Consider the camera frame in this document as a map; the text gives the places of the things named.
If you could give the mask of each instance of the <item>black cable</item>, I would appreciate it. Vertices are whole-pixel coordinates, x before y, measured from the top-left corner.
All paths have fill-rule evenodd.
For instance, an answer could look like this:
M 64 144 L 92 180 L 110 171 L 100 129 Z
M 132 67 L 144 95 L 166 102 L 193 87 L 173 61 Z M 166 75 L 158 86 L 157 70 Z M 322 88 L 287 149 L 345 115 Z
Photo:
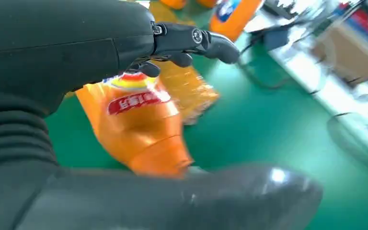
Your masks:
M 318 64 L 321 64 L 322 62 L 325 61 L 325 57 L 322 57 L 317 63 L 316 65 Z M 331 70 L 329 68 L 327 68 L 327 71 L 325 74 L 323 74 L 323 68 L 321 66 L 321 72 L 320 72 L 320 80 L 318 82 L 318 85 L 315 87 L 315 90 L 313 90 L 312 92 L 310 92 L 309 94 L 311 95 L 314 95 L 314 94 L 317 94 L 319 93 L 326 85 L 326 80 L 328 79 L 329 75 L 331 73 Z
M 271 32 L 271 31 L 279 31 L 279 30 L 286 30 L 286 29 L 290 29 L 296 25 L 303 25 L 303 24 L 307 24 L 307 23 L 311 23 L 313 22 L 314 20 L 312 19 L 309 19 L 309 20 L 295 20 L 291 23 L 288 23 L 288 24 L 285 24 L 285 25 L 273 25 L 273 26 L 270 26 L 270 27 L 267 27 L 267 28 L 263 28 L 263 29 L 260 29 L 260 30 L 255 30 L 255 31 L 250 31 L 249 34 L 251 35 L 260 35 L 260 34 L 266 34 L 268 32 Z
M 262 30 L 260 34 L 255 35 L 254 37 L 252 37 L 249 45 L 247 45 L 242 51 L 241 51 L 241 55 L 240 57 L 242 57 L 242 55 L 251 47 L 253 47 L 254 45 L 256 45 L 259 41 L 261 41 L 261 39 L 263 38 L 263 36 L 265 35 L 265 31 Z M 276 90 L 279 89 L 281 87 L 283 87 L 289 80 L 291 80 L 291 78 L 286 78 L 281 80 L 280 82 L 273 84 L 273 85 L 269 85 L 266 84 L 264 82 L 262 82 L 260 79 L 258 79 L 257 77 L 255 77 L 255 75 L 253 73 L 251 73 L 248 69 L 247 69 L 247 65 L 243 64 L 241 62 L 241 59 L 239 58 L 238 62 L 237 62 L 239 68 L 246 73 L 253 82 L 255 82 L 256 84 L 258 84 L 260 87 L 262 88 L 266 88 L 266 89 L 270 89 L 270 90 Z

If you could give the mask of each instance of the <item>orange bottle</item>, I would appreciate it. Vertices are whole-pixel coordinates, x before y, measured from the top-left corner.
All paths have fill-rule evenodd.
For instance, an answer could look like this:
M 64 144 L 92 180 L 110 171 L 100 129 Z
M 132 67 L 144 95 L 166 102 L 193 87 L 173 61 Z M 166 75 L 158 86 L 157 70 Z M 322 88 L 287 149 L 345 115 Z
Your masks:
M 185 4 L 187 3 L 186 0 L 160 0 L 160 1 L 175 10 L 180 10 L 184 8 Z
M 236 41 L 264 0 L 221 0 L 212 15 L 210 30 Z
M 76 95 L 98 141 L 133 172 L 182 177 L 193 162 L 180 114 L 158 78 L 125 73 Z
M 205 7 L 212 8 L 217 3 L 217 0 L 197 0 L 197 2 Z

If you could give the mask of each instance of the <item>screw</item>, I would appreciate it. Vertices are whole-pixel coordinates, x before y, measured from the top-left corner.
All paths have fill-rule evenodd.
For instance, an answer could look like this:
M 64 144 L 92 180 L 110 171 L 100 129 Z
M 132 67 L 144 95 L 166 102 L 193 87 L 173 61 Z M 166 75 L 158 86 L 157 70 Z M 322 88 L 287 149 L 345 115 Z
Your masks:
M 193 39 L 196 43 L 201 43 L 202 42 L 202 35 L 201 35 L 201 31 L 199 31 L 198 29 L 193 30 Z
M 155 35 L 161 35 L 163 33 L 163 29 L 161 28 L 161 26 L 156 25 L 153 27 L 153 33 Z

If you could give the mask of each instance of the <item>green table surface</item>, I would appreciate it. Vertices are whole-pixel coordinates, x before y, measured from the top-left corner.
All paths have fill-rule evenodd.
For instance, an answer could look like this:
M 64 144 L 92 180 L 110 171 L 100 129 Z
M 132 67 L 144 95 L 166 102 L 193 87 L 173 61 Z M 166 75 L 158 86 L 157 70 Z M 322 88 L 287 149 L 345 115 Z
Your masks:
M 198 24 L 205 10 L 190 8 Z M 236 45 L 246 45 L 242 35 Z M 330 135 L 331 116 L 296 82 L 273 91 L 262 89 L 249 74 L 265 82 L 290 76 L 262 47 L 247 52 L 249 73 L 236 65 L 194 57 L 194 67 L 221 95 L 184 137 L 196 164 L 215 170 L 245 162 L 292 167 L 317 179 L 324 198 L 309 230 L 368 230 L 368 167 L 352 151 L 368 154 L 343 135 L 349 149 Z M 47 119 L 58 161 L 70 167 L 125 169 L 101 147 L 78 99 L 66 99 Z

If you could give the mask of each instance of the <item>blue logo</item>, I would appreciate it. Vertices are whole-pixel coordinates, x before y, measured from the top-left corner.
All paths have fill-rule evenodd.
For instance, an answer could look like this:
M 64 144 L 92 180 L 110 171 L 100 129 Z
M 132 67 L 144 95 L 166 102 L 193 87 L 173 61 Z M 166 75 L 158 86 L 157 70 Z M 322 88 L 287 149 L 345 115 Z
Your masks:
M 221 22 L 226 22 L 241 0 L 223 0 L 216 8 L 215 15 Z

